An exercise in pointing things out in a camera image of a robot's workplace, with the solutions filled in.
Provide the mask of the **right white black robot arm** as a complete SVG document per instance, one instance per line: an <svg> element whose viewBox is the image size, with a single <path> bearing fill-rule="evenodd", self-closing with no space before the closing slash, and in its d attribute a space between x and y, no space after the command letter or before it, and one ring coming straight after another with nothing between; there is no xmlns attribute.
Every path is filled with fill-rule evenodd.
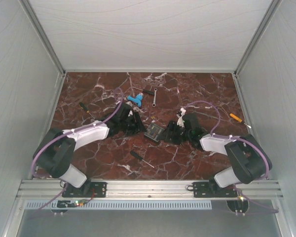
<svg viewBox="0 0 296 237"><path fill-rule="evenodd" d="M216 197L232 185L264 179L272 169L271 160L253 135L223 136L208 133L199 124L196 114L184 115L177 122L169 121L158 138L175 145L189 141L197 150L227 156L231 167L215 174L205 187L206 191Z"/></svg>

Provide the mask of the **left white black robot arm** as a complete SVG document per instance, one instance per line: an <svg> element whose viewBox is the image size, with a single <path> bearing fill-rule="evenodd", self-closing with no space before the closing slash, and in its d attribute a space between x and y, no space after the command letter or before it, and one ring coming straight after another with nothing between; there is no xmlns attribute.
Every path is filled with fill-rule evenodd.
<svg viewBox="0 0 296 237"><path fill-rule="evenodd" d="M31 172L34 175L39 166L52 178L70 184L79 196L85 197L90 194L92 185L87 181L87 176L72 164L74 152L120 132L132 136L146 131L139 113L130 105L120 102L114 112L88 125L65 130L50 129L33 155Z"/></svg>

